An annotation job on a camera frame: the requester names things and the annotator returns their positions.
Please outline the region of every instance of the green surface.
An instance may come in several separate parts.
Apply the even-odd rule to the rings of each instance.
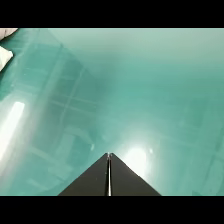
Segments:
[[[57,195],[114,152],[162,195],[224,195],[223,38],[19,29],[0,42],[14,53],[0,73],[0,139],[24,106],[0,143],[0,194]]]

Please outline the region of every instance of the white bag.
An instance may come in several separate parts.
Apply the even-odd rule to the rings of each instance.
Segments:
[[[14,33],[18,28],[0,28],[0,40]]]
[[[12,51],[0,47],[0,71],[5,67],[7,62],[13,57]]]

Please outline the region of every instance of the white fabric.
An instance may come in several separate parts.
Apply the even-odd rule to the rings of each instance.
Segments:
[[[0,28],[0,40],[14,33],[18,28]],[[0,46],[0,71],[13,57],[13,53]]]
[[[7,62],[13,57],[12,51],[0,47],[0,71],[5,67]]]
[[[0,28],[0,40],[14,33],[18,28]]]

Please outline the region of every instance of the glossy floor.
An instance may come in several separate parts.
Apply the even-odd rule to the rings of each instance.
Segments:
[[[0,45],[0,194],[57,195],[114,152],[162,195],[224,195],[223,29],[19,29]]]

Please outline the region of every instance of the black triangular object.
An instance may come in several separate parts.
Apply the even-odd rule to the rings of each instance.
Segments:
[[[105,153],[65,190],[63,190],[59,196],[107,195],[108,164],[108,154]]]
[[[111,196],[160,196],[115,154],[110,154]]]

